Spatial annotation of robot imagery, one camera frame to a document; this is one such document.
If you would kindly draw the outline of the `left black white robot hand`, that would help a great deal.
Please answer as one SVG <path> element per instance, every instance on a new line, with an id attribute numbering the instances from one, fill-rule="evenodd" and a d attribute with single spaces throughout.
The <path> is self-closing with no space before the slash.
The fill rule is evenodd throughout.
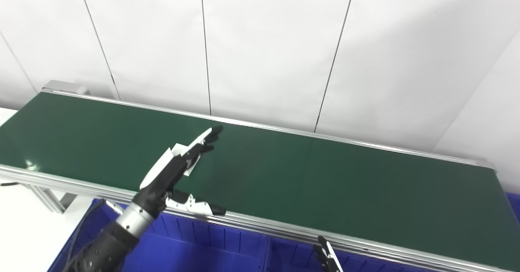
<path id="1" fill-rule="evenodd" d="M 166 208 L 203 216 L 226 215 L 224 207 L 174 189 L 183 177 L 193 172 L 202 154 L 214 149 L 212 143 L 222 130 L 223 126 L 210 127 L 188 146 L 175 144 L 167 148 L 145 175 L 132 203 L 154 218 Z"/>

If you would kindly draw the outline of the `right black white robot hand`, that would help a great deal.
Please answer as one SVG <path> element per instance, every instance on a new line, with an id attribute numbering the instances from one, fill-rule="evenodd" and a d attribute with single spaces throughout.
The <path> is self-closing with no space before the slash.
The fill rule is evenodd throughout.
<path id="1" fill-rule="evenodd" d="M 332 244 L 322 235 L 318 235 L 317 240 L 318 244 L 313 244 L 312 248 L 317 261 L 321 263 L 322 270 L 324 272 L 343 272 Z"/>

